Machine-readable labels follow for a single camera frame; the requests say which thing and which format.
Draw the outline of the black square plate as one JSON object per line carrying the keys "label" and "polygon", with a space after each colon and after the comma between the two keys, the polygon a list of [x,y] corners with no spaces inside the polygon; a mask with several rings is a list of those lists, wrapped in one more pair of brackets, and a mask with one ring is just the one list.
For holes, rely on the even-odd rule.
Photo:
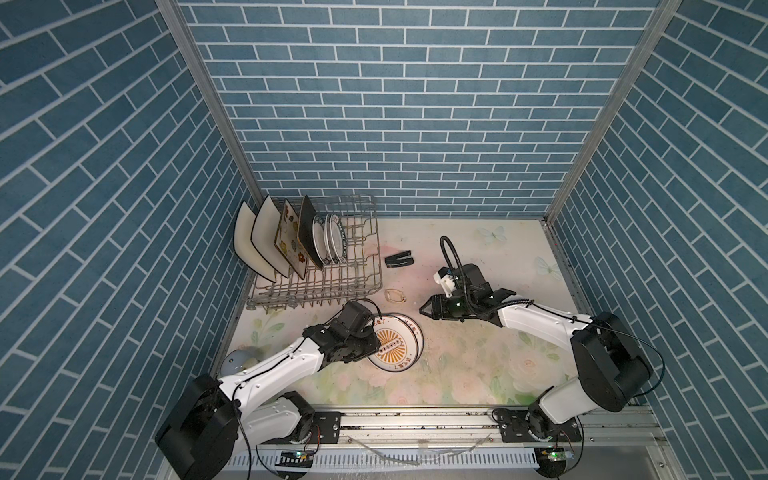
{"label": "black square plate", "polygon": [[305,250],[315,268],[322,270],[324,264],[317,253],[314,244],[313,221],[317,212],[310,198],[305,195],[302,198],[299,212],[298,241]]}

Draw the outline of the left base circuit board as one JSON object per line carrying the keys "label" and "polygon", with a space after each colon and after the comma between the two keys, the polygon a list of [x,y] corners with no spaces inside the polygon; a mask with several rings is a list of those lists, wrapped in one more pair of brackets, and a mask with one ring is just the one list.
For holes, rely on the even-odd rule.
{"label": "left base circuit board", "polygon": [[314,463],[314,453],[282,451],[276,457],[275,469],[310,469]]}

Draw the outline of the black stapler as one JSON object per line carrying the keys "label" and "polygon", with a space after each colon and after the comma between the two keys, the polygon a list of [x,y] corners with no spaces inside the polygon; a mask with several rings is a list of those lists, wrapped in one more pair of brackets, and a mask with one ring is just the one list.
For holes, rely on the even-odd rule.
{"label": "black stapler", "polygon": [[402,268],[414,264],[414,258],[410,250],[389,255],[384,261],[387,268]]}

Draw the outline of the white square plate outer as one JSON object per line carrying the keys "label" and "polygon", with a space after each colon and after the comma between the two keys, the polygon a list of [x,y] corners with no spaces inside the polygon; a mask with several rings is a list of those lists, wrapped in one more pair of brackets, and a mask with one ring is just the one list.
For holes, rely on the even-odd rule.
{"label": "white square plate outer", "polygon": [[238,258],[253,272],[270,283],[276,281],[276,270],[252,244],[256,216],[246,202],[240,204],[234,226],[233,245]]}

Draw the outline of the right base circuit board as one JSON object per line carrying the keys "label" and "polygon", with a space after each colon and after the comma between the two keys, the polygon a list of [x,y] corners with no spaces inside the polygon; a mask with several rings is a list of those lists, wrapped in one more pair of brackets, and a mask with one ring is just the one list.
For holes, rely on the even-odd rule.
{"label": "right base circuit board", "polygon": [[537,448],[535,450],[539,466],[546,465],[565,466],[573,457],[573,452],[560,447]]}

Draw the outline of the round plate orange sunburst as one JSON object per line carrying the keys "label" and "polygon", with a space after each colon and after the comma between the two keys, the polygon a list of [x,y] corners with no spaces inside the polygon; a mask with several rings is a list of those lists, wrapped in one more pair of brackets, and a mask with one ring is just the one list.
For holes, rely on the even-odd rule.
{"label": "round plate orange sunburst", "polygon": [[425,348],[425,339],[423,335],[423,330],[415,320],[413,320],[411,317],[407,315],[401,315],[400,319],[408,325],[408,327],[411,329],[412,333],[416,338],[417,346],[418,346],[417,359],[420,360]]}

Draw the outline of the white square plate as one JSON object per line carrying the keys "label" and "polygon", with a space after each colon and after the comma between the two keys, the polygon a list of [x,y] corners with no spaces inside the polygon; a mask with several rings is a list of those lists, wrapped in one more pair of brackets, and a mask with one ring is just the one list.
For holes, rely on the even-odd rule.
{"label": "white square plate", "polygon": [[292,268],[275,245],[281,214],[271,196],[267,196],[252,227],[251,243],[264,260],[283,278],[289,278]]}
{"label": "white square plate", "polygon": [[270,283],[276,281],[276,270],[252,244],[256,216],[246,202],[240,204],[234,226],[233,245],[238,258],[253,272]]}

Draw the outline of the base circuit board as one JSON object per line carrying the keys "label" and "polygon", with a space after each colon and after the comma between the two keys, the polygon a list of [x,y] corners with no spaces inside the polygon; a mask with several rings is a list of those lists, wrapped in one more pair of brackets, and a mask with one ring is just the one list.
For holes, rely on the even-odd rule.
{"label": "base circuit board", "polygon": [[314,463],[314,453],[282,451],[276,457],[275,469],[310,469]]}
{"label": "base circuit board", "polygon": [[573,452],[560,447],[537,448],[535,450],[539,466],[546,465],[565,466],[573,457]]}

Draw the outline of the green rim round plate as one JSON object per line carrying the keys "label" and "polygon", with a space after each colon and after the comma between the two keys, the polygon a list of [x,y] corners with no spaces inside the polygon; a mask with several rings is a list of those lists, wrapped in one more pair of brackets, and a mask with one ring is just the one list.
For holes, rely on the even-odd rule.
{"label": "green rim round plate", "polygon": [[329,221],[329,234],[333,253],[338,263],[347,262],[347,239],[341,218],[332,214]]}

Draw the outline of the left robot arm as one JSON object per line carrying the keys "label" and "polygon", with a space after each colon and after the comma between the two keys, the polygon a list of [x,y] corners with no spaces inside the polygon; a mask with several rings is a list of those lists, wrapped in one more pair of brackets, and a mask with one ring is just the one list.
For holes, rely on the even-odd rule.
{"label": "left robot arm", "polygon": [[231,375],[203,374],[187,385],[155,436],[181,479],[212,479],[241,452],[282,440],[303,444],[313,435],[314,408],[291,385],[330,364],[358,362],[378,352],[369,299],[347,302],[324,323],[275,355]]}

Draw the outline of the floral square plate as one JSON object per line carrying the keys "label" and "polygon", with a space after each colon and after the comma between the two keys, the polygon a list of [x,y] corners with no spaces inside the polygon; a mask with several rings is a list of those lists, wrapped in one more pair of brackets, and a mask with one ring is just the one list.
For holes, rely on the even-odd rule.
{"label": "floral square plate", "polygon": [[291,269],[304,280],[307,272],[307,255],[300,245],[299,216],[288,200],[284,200],[280,211],[274,244],[288,262]]}

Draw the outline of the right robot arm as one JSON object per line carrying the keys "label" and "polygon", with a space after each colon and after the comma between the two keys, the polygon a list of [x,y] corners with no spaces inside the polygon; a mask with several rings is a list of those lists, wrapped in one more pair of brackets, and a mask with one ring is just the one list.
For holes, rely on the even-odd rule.
{"label": "right robot arm", "polygon": [[528,407],[523,425],[536,441],[552,440],[592,410],[621,411],[653,374],[641,340],[612,313],[569,313],[509,289],[494,290],[475,264],[444,267],[434,279],[442,292],[422,304],[421,315],[437,321],[488,322],[538,337],[573,356],[576,377],[548,388]]}

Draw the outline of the white round bowl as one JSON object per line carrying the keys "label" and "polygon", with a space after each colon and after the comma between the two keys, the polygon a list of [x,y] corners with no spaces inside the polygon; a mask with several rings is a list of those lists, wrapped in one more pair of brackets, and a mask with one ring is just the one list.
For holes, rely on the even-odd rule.
{"label": "white round bowl", "polygon": [[252,347],[239,348],[230,352],[223,360],[219,377],[235,375],[259,363],[256,350]]}

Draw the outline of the aluminium mounting rail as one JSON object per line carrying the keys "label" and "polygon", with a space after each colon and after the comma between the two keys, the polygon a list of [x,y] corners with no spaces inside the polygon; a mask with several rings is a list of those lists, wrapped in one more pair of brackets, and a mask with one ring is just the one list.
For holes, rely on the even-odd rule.
{"label": "aluminium mounting rail", "polygon": [[565,466],[537,469],[428,470],[367,473],[298,473],[266,469],[261,473],[225,473],[212,479],[313,479],[464,477],[481,479],[681,479],[684,476],[668,439],[647,407],[628,407],[620,413],[596,410],[566,425],[552,440],[532,439],[523,425],[521,407],[320,407],[313,419],[313,435],[303,444],[272,440],[260,449],[317,454],[325,448],[372,451],[382,449],[460,450],[475,448],[560,447],[573,452]]}

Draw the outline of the white square plate inner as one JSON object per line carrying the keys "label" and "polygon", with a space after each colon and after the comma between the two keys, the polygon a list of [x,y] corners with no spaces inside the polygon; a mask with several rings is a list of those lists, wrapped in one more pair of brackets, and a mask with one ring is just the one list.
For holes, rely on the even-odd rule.
{"label": "white square plate inner", "polygon": [[252,227],[251,243],[264,260],[283,278],[289,278],[292,268],[275,245],[281,214],[271,196],[267,196]]}

